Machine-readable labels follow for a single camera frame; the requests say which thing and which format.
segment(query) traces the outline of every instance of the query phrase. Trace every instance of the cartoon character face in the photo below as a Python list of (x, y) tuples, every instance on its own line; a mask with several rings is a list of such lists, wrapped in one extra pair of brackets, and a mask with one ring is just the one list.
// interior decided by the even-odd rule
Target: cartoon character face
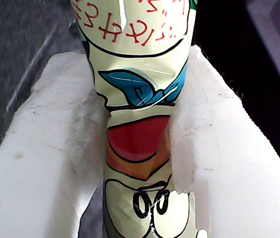
[(105, 183), (104, 221), (110, 238), (176, 238), (190, 215), (189, 194), (167, 181), (132, 188), (117, 179)]

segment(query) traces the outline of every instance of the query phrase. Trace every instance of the black pupil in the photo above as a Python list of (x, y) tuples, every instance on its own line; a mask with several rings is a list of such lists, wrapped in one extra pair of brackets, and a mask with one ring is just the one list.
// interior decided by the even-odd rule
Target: black pupil
[[(140, 208), (140, 203), (139, 203), (140, 197), (144, 201), (144, 210)], [(134, 194), (133, 197), (134, 211), (139, 218), (143, 219), (147, 217), (147, 215), (149, 214), (150, 203), (151, 203), (150, 198), (146, 192), (139, 191)]]
[[(169, 205), (169, 196), (170, 196), (170, 191), (169, 190), (161, 190), (158, 192), (158, 194), (156, 195), (156, 210), (160, 215), (163, 215), (166, 213), (166, 210), (168, 209), (168, 205)], [(161, 199), (162, 197), (164, 197), (163, 200), (163, 204), (161, 206)]]

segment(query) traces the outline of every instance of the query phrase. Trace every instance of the blue bird illustration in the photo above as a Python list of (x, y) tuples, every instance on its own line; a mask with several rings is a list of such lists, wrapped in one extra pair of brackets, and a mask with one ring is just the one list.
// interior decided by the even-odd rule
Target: blue bird illustration
[(174, 105), (185, 81), (187, 61), (176, 79), (164, 90), (155, 90), (143, 76), (127, 69), (99, 71), (99, 75), (110, 85), (119, 89), (130, 106), (141, 108), (152, 104)]

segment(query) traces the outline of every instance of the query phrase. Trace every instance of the red handwritten text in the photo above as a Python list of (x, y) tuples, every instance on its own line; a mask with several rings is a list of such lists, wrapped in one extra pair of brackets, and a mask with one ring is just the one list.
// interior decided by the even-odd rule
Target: red handwritten text
[(85, 11), (85, 15), (89, 21), (89, 23), (84, 23), (84, 26), (88, 26), (90, 28), (93, 28), (94, 27), (94, 24), (92, 23), (91, 19), (95, 19), (98, 17), (98, 14), (99, 14), (99, 11), (98, 11), (98, 8), (94, 5), (94, 4), (91, 4), (91, 3), (87, 3), (87, 6), (90, 6), (92, 8), (95, 9), (96, 13), (94, 15), (89, 15), (86, 11)]
[(142, 36), (146, 32), (146, 30), (148, 28), (148, 26), (143, 21), (141, 21), (141, 20), (138, 20), (137, 23), (140, 23), (140, 24), (142, 24), (144, 26), (144, 30), (142, 32), (137, 34), (135, 32), (135, 28), (134, 28), (133, 23), (130, 23), (129, 25), (130, 25), (130, 28), (132, 30), (132, 35), (126, 33), (126, 36), (130, 36), (130, 37), (133, 37), (135, 39), (135, 43), (139, 43), (138, 36)]
[(105, 29), (105, 28), (102, 28), (101, 26), (99, 26), (98, 29), (99, 29), (100, 31), (103, 31), (103, 32), (104, 32), (104, 35), (103, 35), (103, 37), (102, 37), (104, 40), (106, 39), (107, 34), (112, 34), (112, 35), (114, 35), (111, 42), (112, 42), (112, 43), (115, 43), (116, 40), (117, 40), (117, 36), (118, 36), (119, 34), (122, 33), (122, 28), (121, 28), (121, 26), (120, 26), (119, 24), (117, 24), (116, 22), (113, 22), (113, 23), (112, 23), (112, 26), (113, 26), (114, 28), (115, 28), (115, 27), (118, 27), (120, 31), (114, 32), (114, 31), (109, 31), (109, 30), (108, 30), (109, 22), (110, 22), (111, 16), (112, 16), (112, 13), (109, 12), (109, 13), (108, 13), (108, 17), (107, 17), (106, 29)]

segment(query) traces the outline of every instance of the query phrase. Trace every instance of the black outline drawing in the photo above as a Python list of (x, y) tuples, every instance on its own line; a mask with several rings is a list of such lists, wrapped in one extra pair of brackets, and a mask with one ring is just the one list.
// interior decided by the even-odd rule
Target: black outline drawing
[[(130, 189), (130, 190), (132, 190), (132, 191), (135, 191), (135, 192), (137, 192), (137, 193), (138, 193), (138, 192), (144, 192), (144, 191), (146, 191), (147, 189), (148, 189), (148, 191), (166, 191), (166, 190), (167, 190), (166, 187), (168, 186), (168, 184), (169, 184), (169, 182), (170, 182), (170, 180), (171, 180), (171, 177), (172, 177), (172, 174), (169, 176), (167, 182), (161, 180), (161, 181), (156, 182), (156, 183), (153, 184), (153, 185), (139, 187), (138, 189), (132, 188), (132, 187), (130, 187), (130, 186), (124, 184), (123, 182), (121, 182), (121, 181), (119, 181), (119, 180), (117, 180), (117, 179), (114, 179), (114, 178), (110, 178), (110, 179), (106, 180), (106, 182), (105, 182), (105, 184), (104, 184), (104, 202), (105, 202), (105, 206), (106, 206), (106, 210), (107, 210), (107, 215), (108, 215), (108, 217), (109, 217), (109, 219), (110, 219), (110, 222), (111, 222), (111, 224), (113, 225), (114, 229), (116, 230), (116, 232), (117, 232), (121, 237), (127, 238), (127, 237), (123, 236), (122, 234), (120, 234), (120, 232), (119, 232), (119, 231), (117, 230), (117, 228), (115, 227), (115, 225), (114, 225), (114, 223), (113, 223), (113, 221), (112, 221), (112, 218), (110, 217), (109, 210), (108, 210), (108, 206), (107, 206), (107, 199), (106, 199), (106, 185), (107, 185), (107, 183), (110, 182), (110, 181), (117, 182), (117, 183), (121, 184), (122, 186), (124, 186), (124, 187), (126, 187), (126, 188), (128, 188), (128, 189)], [(154, 189), (155, 187), (163, 187), (163, 189), (151, 190), (151, 189)], [(149, 201), (147, 201), (148, 196), (143, 196), (143, 197), (142, 197), (142, 198), (145, 198), (145, 200), (146, 200), (147, 202), (149, 202), (149, 204), (147, 204), (146, 206), (149, 206), (150, 215), (151, 215), (151, 220), (150, 220), (150, 226), (149, 226), (149, 228), (148, 228), (148, 231), (147, 231), (146, 234), (145, 234), (143, 237), (141, 237), (141, 238), (146, 238), (146, 237), (148, 236), (148, 234), (149, 234), (151, 231), (153, 231), (153, 232), (157, 235), (157, 237), (163, 238), (163, 237), (156, 231), (156, 229), (155, 229), (155, 224), (154, 224), (154, 208), (155, 208), (155, 206), (157, 205), (157, 195), (156, 195), (155, 198), (154, 198), (154, 203), (153, 203), (153, 204), (152, 204), (150, 198), (149, 198)], [(182, 230), (177, 236), (175, 236), (174, 238), (178, 238), (178, 237), (185, 231), (185, 229), (186, 229), (186, 227), (187, 227), (187, 225), (188, 225), (188, 223), (189, 223), (189, 219), (190, 219), (190, 193), (188, 193), (187, 195), (188, 195), (188, 203), (189, 203), (188, 218), (187, 218), (187, 220), (186, 220), (186, 223), (185, 223), (185, 226), (184, 226), (183, 230)], [(148, 215), (149, 215), (149, 212), (148, 212), (147, 214), (143, 214), (143, 218), (147, 217)]]

